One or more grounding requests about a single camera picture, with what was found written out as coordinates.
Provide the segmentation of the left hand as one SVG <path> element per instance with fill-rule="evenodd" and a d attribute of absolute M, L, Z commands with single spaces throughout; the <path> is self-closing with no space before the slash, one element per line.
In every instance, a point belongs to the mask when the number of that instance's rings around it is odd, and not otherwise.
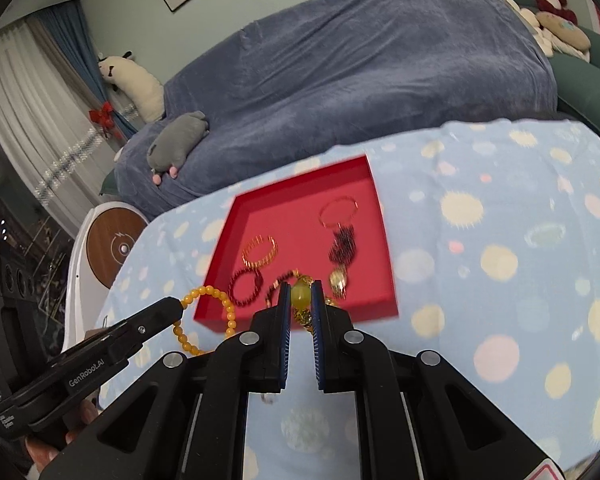
<path fill-rule="evenodd" d="M 87 398 L 44 431 L 27 436 L 24 445 L 38 473 L 40 474 L 61 450 L 76 440 L 98 415 L 94 399 Z"/>

